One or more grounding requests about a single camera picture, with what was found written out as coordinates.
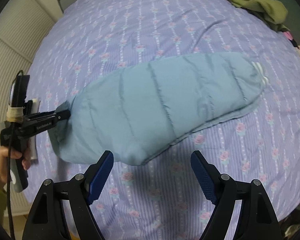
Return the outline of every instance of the folded blue jacket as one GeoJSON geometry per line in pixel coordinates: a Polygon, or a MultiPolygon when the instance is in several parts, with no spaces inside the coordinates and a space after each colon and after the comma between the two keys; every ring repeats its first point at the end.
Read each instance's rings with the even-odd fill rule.
{"type": "Polygon", "coordinates": [[[265,87],[260,64],[240,53],[189,54],[118,69],[64,102],[69,120],[49,130],[72,163],[145,164],[190,133],[251,112],[265,87]]]}

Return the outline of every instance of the bed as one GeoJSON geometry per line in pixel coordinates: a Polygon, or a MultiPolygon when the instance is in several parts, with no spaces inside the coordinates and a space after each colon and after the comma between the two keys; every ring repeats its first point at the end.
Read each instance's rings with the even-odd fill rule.
{"type": "MultiPolygon", "coordinates": [[[[300,58],[282,33],[226,0],[77,0],[42,41],[27,95],[40,98],[41,112],[117,68],[222,51],[241,52],[264,66],[270,83],[259,107],[192,134],[144,166],[115,163],[91,206],[106,239],[199,239],[213,206],[191,170],[194,150],[236,180],[260,179],[278,220],[285,218],[300,202],[300,58]]],[[[36,145],[38,163],[24,191],[29,202],[44,179],[68,180],[87,169],[58,159],[47,133],[36,145]]],[[[226,239],[234,234],[239,208],[226,239]]],[[[67,204],[65,210],[75,233],[67,204]]]]}

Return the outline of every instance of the silver screw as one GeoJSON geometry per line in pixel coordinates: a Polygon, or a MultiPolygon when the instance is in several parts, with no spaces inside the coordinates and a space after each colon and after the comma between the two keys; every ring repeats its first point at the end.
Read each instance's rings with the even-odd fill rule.
{"type": "Polygon", "coordinates": [[[84,178],[84,175],[82,173],[79,173],[75,176],[76,180],[82,180],[84,178]]]}
{"type": "Polygon", "coordinates": [[[222,174],[222,175],[221,175],[221,179],[223,179],[223,180],[229,180],[230,177],[229,177],[228,174],[222,174]]]}
{"type": "Polygon", "coordinates": [[[254,179],[253,183],[254,183],[254,185],[257,185],[257,186],[261,185],[261,181],[258,179],[254,179]]]}
{"type": "Polygon", "coordinates": [[[49,185],[50,183],[51,183],[51,179],[45,179],[43,182],[43,184],[46,186],[49,185]]]}

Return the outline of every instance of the blue gripper pad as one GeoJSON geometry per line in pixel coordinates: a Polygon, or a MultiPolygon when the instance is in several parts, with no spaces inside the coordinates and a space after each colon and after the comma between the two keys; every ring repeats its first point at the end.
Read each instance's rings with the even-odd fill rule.
{"type": "Polygon", "coordinates": [[[100,166],[96,175],[90,183],[89,196],[87,197],[87,203],[91,205],[95,200],[99,199],[101,191],[106,184],[108,176],[113,167],[114,157],[113,153],[109,152],[108,156],[100,166]]]}
{"type": "Polygon", "coordinates": [[[194,152],[191,154],[190,162],[192,170],[197,177],[204,196],[206,197],[206,199],[210,200],[212,204],[216,205],[218,202],[218,198],[215,194],[214,183],[194,152]]]}

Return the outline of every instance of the black cable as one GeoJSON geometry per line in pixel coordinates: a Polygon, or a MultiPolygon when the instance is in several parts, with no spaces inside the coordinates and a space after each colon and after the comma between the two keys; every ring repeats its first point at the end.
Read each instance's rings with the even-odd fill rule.
{"type": "MultiPolygon", "coordinates": [[[[17,80],[17,78],[20,74],[21,74],[21,76],[23,76],[23,70],[20,70],[18,72],[14,81],[17,80]]],[[[21,88],[21,82],[19,83],[19,86],[18,86],[16,102],[19,101],[20,88],[21,88]]],[[[14,129],[15,129],[15,122],[11,122],[11,136],[10,136],[10,140],[9,140],[8,158],[7,158],[7,210],[8,210],[10,237],[12,240],[16,240],[16,237],[14,235],[14,227],[13,227],[13,219],[12,219],[12,211],[11,211],[11,201],[10,201],[10,182],[11,182],[10,161],[11,161],[11,148],[12,148],[14,129]]]]}

